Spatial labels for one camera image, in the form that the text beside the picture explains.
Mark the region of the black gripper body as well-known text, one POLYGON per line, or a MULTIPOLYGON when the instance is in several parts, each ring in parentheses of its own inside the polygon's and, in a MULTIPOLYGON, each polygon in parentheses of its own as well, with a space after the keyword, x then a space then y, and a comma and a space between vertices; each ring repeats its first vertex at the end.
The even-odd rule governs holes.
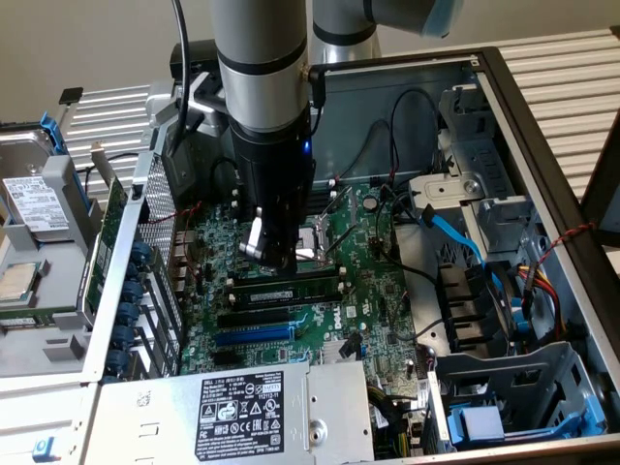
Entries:
POLYGON ((231 119, 232 146, 251 204, 264 213, 306 211, 314 179, 310 117, 275 132, 256 132, 231 119))

